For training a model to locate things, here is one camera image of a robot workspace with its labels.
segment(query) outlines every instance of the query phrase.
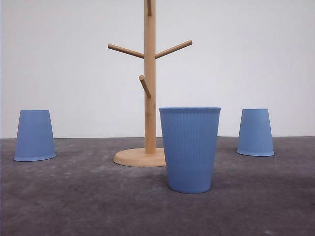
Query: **cup rim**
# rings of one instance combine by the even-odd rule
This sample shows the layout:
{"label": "cup rim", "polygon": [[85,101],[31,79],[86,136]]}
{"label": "cup rim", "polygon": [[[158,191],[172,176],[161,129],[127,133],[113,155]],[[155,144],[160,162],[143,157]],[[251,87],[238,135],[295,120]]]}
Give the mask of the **cup rim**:
{"label": "cup rim", "polygon": [[249,108],[245,109],[246,111],[257,111],[257,110],[267,110],[267,108]]}
{"label": "cup rim", "polygon": [[21,110],[21,112],[46,112],[49,110]]}
{"label": "cup rim", "polygon": [[172,109],[181,109],[181,110],[186,110],[186,109],[221,110],[221,107],[160,107],[159,108],[159,110],[172,110]]}

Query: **upside-down cup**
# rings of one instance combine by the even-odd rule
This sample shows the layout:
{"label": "upside-down cup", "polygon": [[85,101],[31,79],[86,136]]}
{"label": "upside-down cup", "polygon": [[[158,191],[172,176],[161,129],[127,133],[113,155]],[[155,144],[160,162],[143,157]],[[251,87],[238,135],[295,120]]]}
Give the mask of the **upside-down cup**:
{"label": "upside-down cup", "polygon": [[273,156],[268,109],[243,109],[237,153],[247,156]]}
{"label": "upside-down cup", "polygon": [[55,146],[48,110],[21,110],[15,161],[54,158]]}
{"label": "upside-down cup", "polygon": [[160,108],[168,185],[182,193],[211,188],[221,108]]}

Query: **wooden stand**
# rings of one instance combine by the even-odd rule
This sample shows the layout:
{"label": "wooden stand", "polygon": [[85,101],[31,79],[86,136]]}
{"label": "wooden stand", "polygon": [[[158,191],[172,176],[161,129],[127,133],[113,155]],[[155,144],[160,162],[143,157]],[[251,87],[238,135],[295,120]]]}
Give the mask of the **wooden stand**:
{"label": "wooden stand", "polygon": [[192,41],[156,54],[156,0],[144,0],[144,54],[108,44],[109,49],[144,59],[144,75],[139,79],[144,89],[145,148],[116,153],[114,162],[125,166],[165,166],[164,150],[156,148],[156,59],[192,44]]}

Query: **round wooden base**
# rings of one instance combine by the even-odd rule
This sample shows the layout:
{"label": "round wooden base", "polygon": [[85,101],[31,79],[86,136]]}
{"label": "round wooden base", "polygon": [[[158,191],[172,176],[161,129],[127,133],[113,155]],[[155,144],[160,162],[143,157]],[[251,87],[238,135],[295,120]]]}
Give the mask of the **round wooden base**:
{"label": "round wooden base", "polygon": [[154,154],[146,154],[144,148],[120,151],[116,153],[114,162],[123,166],[134,167],[156,167],[166,165],[163,148],[157,148]]}

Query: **wooden pole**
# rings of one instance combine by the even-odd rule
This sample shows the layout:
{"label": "wooden pole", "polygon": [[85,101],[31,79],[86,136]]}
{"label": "wooden pole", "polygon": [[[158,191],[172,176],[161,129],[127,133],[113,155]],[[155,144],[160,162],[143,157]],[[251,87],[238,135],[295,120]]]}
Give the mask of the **wooden pole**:
{"label": "wooden pole", "polygon": [[144,96],[145,103],[145,152],[156,152],[156,0],[151,0],[151,15],[148,1],[144,0],[144,76],[151,98]]}
{"label": "wooden pole", "polygon": [[152,16],[151,0],[147,0],[147,2],[148,2],[148,16]]}
{"label": "wooden pole", "polygon": [[139,80],[140,80],[140,82],[141,82],[141,85],[142,85],[143,90],[144,90],[144,92],[146,93],[147,97],[150,98],[150,97],[151,97],[151,94],[150,94],[150,91],[149,91],[148,86],[147,86],[147,84],[146,84],[146,81],[145,81],[144,76],[143,76],[143,75],[140,75],[140,76],[139,76]]}
{"label": "wooden pole", "polygon": [[166,50],[163,51],[163,52],[157,53],[157,54],[156,54],[156,59],[158,59],[158,58],[160,58],[160,57],[162,57],[162,56],[165,56],[165,55],[167,55],[167,54],[170,54],[170,53],[172,53],[172,52],[174,52],[174,51],[180,50],[180,49],[182,49],[182,48],[184,48],[184,47],[187,47],[187,46],[189,46],[189,45],[191,45],[191,44],[192,44],[192,41],[191,41],[191,40],[188,40],[188,41],[186,41],[186,42],[184,42],[184,43],[181,43],[181,44],[179,44],[179,45],[176,45],[176,46],[174,46],[174,47],[172,47],[172,48],[166,49]]}
{"label": "wooden pole", "polygon": [[127,49],[127,48],[122,48],[122,47],[119,47],[119,46],[116,46],[116,45],[113,45],[113,44],[108,44],[107,47],[109,49],[112,49],[112,50],[115,50],[115,51],[118,51],[118,52],[126,53],[126,54],[129,54],[129,55],[133,55],[135,57],[139,57],[139,58],[144,59],[144,55],[142,53],[139,53],[139,52]]}

